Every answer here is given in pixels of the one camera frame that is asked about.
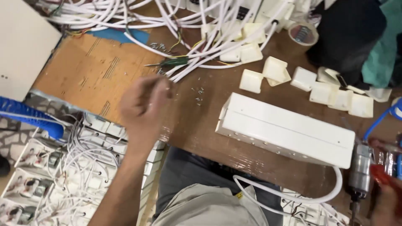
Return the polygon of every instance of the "dark pants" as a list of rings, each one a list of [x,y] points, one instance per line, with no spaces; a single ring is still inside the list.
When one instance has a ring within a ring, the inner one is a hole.
[[[207,186],[226,187],[232,191],[232,194],[240,192],[239,187],[231,178],[233,174],[246,177],[252,181],[280,190],[279,186],[258,180],[237,170],[228,170],[228,167],[220,166],[218,163],[191,154],[179,148],[171,147],[159,180],[158,200],[156,201],[156,212],[153,216],[155,220],[165,209],[170,200],[183,188],[202,184]],[[254,187],[257,200],[262,204],[273,209],[282,211],[281,198],[269,192]],[[272,213],[262,208],[269,226],[282,226],[282,215]]]

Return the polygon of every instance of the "brown table surface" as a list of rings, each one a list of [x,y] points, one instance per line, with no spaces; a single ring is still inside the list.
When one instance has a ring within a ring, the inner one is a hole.
[[[177,41],[166,27],[152,29],[150,33],[148,43],[164,43],[169,47]],[[184,34],[188,43],[194,44],[199,41],[198,29],[185,30]],[[325,105],[312,103],[309,101],[309,92],[293,87],[289,83],[270,87],[264,79],[260,94],[240,90],[239,84],[243,70],[262,72],[268,56],[286,61],[290,75],[297,66],[313,72],[317,71],[314,66],[309,64],[305,55],[291,56],[278,49],[278,43],[283,40],[282,35],[284,35],[283,32],[274,34],[263,51],[264,59],[261,61],[223,70],[198,68],[183,78],[174,86],[173,99],[165,109],[160,138],[170,145],[239,169],[260,179],[299,192],[304,196],[321,197],[331,191],[335,185],[335,173],[331,167],[295,161],[215,133],[220,110],[230,94],[235,92],[341,127],[345,127],[341,120],[341,117],[345,117],[359,137],[363,136],[364,131],[390,106],[390,103],[375,102],[374,118],[364,119],[328,108]],[[124,89],[136,77],[154,71],[142,67],[143,64],[156,63],[161,58],[134,44],[122,44],[115,47],[113,41],[103,39],[99,41],[90,35],[84,35],[81,39],[68,39],[65,42],[78,45],[88,42],[88,40],[92,42],[95,40],[94,44],[88,45],[88,49],[84,48],[79,57],[81,51],[79,48],[71,50],[71,52],[69,52],[71,48],[64,48],[64,52],[68,52],[68,54],[64,54],[64,59],[60,57],[63,55],[61,50],[57,50],[53,59],[41,72],[34,88],[118,123],[120,122],[118,103]],[[95,44],[100,45],[102,42],[105,45],[108,44],[110,50],[97,49]],[[116,54],[117,48],[118,51],[122,51],[119,54],[126,58],[120,57],[116,60],[116,57],[107,57]],[[182,47],[178,49],[181,54],[186,53]],[[105,60],[107,62],[110,60],[111,66],[99,69]],[[119,60],[125,60],[125,63],[116,66]],[[105,70],[106,74],[112,74],[112,76],[104,76]],[[195,90],[203,88],[204,93],[200,95],[192,88]],[[195,100],[197,97],[201,97],[202,101]],[[373,131],[372,136],[394,142],[399,133],[399,125],[400,122],[397,119],[391,116],[386,117]],[[370,200],[371,196],[362,202],[362,218],[368,216]],[[330,203],[340,212],[347,214],[349,202],[350,196],[342,190]]]

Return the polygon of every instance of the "hand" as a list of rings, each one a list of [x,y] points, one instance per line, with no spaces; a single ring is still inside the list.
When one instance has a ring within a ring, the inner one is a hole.
[[[402,181],[394,179],[402,188]],[[375,206],[371,226],[402,226],[401,219],[395,217],[398,197],[390,186],[381,186],[381,195]]]
[[[130,143],[152,146],[162,123],[161,110],[170,97],[170,82],[157,75],[140,77],[123,94],[121,116]]]

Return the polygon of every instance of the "person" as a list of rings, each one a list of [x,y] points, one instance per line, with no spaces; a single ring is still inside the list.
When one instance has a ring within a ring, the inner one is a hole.
[[[136,225],[145,162],[160,134],[161,109],[170,92],[167,79],[147,76],[123,95],[121,116],[129,136],[127,152],[89,226]],[[240,189],[234,181],[212,172],[212,167],[212,161],[171,148],[161,171],[152,225],[282,225],[282,215],[261,209],[247,198],[239,199],[236,194]],[[279,190],[276,185],[259,183]],[[282,210],[280,197],[258,188],[249,191],[259,202]],[[371,225],[402,225],[394,217],[395,191],[387,186],[381,191]]]

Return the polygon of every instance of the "green fabric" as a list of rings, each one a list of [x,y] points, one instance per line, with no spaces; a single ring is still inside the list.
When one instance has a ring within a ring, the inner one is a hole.
[[[385,88],[394,70],[396,36],[402,32],[402,0],[388,0],[380,8],[387,19],[387,27],[363,64],[361,73],[365,83]]]

